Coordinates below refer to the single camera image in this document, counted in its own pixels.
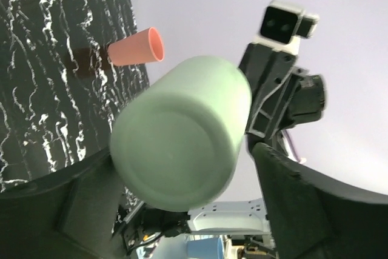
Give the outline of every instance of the black robotic arm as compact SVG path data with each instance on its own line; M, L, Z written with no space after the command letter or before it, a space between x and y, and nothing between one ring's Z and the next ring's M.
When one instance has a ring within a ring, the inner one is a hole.
M388 197L286 157L282 131L319 120L325 105L322 77L295 66L300 39L317 21L302 8L272 2L239 66L253 95L246 134L276 243L270 253L386 258ZM187 212L140 202L128 213L123 193L108 149L1 193L0 258L136 258L144 235L190 233Z

